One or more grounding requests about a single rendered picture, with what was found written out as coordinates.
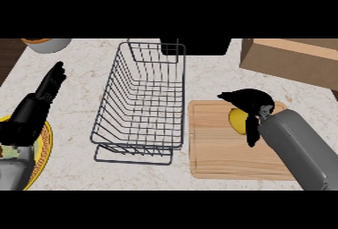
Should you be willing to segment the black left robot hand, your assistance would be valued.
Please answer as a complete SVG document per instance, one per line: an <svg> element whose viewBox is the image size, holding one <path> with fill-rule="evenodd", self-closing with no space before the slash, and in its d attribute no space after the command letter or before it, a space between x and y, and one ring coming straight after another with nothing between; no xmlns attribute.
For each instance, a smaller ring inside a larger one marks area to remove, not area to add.
<svg viewBox="0 0 338 229"><path fill-rule="evenodd" d="M45 75L36 92L21 100L9 120L0 122L0 143L4 145L29 147L36 142L66 79L64 63L58 62Z"/></svg>

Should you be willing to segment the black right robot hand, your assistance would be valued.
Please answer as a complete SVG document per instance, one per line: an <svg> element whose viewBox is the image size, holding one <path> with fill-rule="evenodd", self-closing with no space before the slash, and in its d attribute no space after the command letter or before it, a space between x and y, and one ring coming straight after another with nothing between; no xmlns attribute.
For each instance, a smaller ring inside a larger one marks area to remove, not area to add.
<svg viewBox="0 0 338 229"><path fill-rule="evenodd" d="M266 119L275 110L272 96L259 89L240 89L234 92L222 92L219 98L249 113L246 119L247 144L254 147L260 140L259 120Z"/></svg>

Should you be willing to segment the yellow lemon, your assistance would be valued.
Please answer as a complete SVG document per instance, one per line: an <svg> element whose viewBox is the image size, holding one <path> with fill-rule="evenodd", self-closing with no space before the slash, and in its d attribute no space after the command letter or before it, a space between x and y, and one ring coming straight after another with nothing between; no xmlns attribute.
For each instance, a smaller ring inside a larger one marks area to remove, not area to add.
<svg viewBox="0 0 338 229"><path fill-rule="evenodd" d="M232 128L241 135L246 135L246 120L249 117L249 113L243 111L240 108L234 108L229 113L229 122Z"/></svg>

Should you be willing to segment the wooden cutting board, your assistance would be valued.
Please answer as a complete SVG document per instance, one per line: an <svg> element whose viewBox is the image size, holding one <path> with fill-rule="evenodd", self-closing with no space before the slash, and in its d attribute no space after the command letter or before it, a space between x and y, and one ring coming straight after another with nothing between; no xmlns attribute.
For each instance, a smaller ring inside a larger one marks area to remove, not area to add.
<svg viewBox="0 0 338 229"><path fill-rule="evenodd" d="M229 123L234 105L219 100L190 103L191 173L200 179L293 181L294 176L263 139L253 148Z"/></svg>

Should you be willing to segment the yellow plate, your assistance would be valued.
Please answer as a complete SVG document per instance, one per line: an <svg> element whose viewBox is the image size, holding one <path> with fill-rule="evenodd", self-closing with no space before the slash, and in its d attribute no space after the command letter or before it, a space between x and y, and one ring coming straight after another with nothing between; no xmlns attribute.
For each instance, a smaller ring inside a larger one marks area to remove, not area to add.
<svg viewBox="0 0 338 229"><path fill-rule="evenodd" d="M54 147L54 132L52 132L52 127L49 123L45 123L43 131L42 134L32 145L35 147L35 169L32 172L32 179L27 187L24 188L24 191L30 189L33 183L36 182L42 171L45 169L49 157L51 157L51 152L52 152L52 147Z"/></svg>

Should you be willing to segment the brown wooden box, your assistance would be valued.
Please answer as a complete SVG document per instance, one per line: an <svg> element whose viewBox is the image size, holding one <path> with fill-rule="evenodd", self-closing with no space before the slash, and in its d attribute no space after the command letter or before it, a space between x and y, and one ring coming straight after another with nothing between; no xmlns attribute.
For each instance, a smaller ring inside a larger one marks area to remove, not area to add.
<svg viewBox="0 0 338 229"><path fill-rule="evenodd" d="M338 91L338 38L246 38L240 66Z"/></svg>

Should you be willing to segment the dark brown wooden panel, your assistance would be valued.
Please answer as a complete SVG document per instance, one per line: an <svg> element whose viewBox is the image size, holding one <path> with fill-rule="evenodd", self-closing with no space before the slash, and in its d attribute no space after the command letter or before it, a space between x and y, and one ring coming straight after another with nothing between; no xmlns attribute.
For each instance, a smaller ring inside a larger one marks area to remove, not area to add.
<svg viewBox="0 0 338 229"><path fill-rule="evenodd" d="M27 48L20 38L0 38L0 86Z"/></svg>

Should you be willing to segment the black appliance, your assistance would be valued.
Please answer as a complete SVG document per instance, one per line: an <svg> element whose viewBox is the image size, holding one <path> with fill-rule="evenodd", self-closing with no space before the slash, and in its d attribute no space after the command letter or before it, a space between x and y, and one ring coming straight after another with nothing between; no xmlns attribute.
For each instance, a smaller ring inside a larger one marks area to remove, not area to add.
<svg viewBox="0 0 338 229"><path fill-rule="evenodd" d="M229 38L162 38L164 55L225 55L232 40Z"/></svg>

